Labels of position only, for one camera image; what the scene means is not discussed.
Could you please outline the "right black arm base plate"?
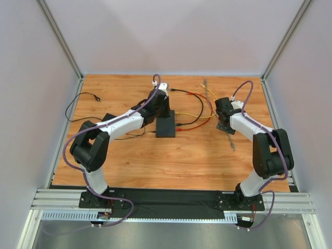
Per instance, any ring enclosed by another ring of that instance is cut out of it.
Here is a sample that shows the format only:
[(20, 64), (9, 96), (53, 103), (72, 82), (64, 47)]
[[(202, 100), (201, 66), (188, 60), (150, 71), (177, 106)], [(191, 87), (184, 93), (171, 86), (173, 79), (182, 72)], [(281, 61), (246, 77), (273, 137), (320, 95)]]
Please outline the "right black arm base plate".
[(236, 191), (217, 191), (217, 208), (223, 211), (264, 211), (261, 195), (245, 197)]

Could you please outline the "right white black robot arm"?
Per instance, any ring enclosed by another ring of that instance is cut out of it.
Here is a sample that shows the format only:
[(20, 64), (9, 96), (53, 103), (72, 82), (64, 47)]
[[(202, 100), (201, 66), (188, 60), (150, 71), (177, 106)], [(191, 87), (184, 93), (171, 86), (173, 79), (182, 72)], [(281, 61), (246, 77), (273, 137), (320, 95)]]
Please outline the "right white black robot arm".
[(253, 170), (236, 186), (238, 201), (256, 197), (272, 181), (282, 181), (294, 168), (287, 132), (273, 129), (252, 119), (243, 109), (244, 103), (228, 97), (215, 101), (218, 128), (229, 135), (241, 133), (252, 142)]

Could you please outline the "black network switch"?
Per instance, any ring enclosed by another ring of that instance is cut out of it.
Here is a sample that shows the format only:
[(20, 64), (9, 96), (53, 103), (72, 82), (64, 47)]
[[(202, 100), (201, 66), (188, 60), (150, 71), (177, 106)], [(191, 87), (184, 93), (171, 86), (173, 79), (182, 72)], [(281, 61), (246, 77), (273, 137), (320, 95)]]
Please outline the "black network switch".
[(175, 111), (170, 111), (170, 117), (157, 118), (156, 120), (156, 138), (174, 138), (176, 137)]

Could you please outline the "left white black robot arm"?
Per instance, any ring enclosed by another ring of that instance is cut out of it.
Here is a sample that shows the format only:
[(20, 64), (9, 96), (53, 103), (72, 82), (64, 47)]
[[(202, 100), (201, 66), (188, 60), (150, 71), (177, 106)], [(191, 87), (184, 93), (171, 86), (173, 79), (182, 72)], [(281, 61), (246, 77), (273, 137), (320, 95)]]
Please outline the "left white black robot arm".
[(165, 90), (157, 90), (149, 94), (144, 105), (136, 105), (123, 115), (100, 123), (84, 122), (70, 147), (70, 154), (79, 164), (89, 191), (99, 197), (108, 189), (102, 166), (112, 141), (145, 127), (156, 118), (168, 117), (169, 96)]

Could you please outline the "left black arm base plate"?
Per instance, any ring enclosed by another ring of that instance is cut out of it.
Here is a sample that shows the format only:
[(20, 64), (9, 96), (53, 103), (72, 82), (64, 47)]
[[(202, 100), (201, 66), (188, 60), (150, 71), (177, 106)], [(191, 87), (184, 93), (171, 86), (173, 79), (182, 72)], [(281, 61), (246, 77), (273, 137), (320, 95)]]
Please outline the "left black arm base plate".
[(100, 198), (87, 190), (81, 193), (78, 207), (82, 209), (125, 209), (130, 208), (131, 205), (120, 200)]

